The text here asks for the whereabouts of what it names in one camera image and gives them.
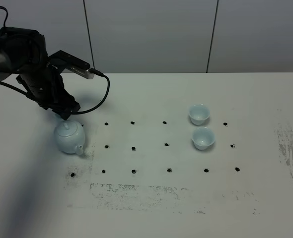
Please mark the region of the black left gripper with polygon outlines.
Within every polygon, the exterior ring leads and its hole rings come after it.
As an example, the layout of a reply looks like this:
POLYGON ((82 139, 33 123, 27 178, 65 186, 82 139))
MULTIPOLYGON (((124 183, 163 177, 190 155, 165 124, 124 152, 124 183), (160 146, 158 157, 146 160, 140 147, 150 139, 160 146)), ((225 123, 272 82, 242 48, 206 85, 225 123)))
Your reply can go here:
POLYGON ((29 99, 63 119, 80 109, 80 104, 66 91, 62 76, 52 65, 34 73, 20 74, 16 80, 27 90, 29 99))

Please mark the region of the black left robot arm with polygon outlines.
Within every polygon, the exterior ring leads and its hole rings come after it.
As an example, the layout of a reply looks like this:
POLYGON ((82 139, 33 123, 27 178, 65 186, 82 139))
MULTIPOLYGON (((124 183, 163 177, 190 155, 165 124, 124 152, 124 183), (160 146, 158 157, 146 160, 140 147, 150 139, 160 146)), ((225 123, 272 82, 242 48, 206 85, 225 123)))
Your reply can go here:
POLYGON ((64 86, 62 71, 73 66, 87 69, 86 63, 60 50, 46 51, 45 37, 36 30, 3 27, 0 30, 0 85, 15 74, 25 90, 17 91, 63 119, 80 109, 64 86))

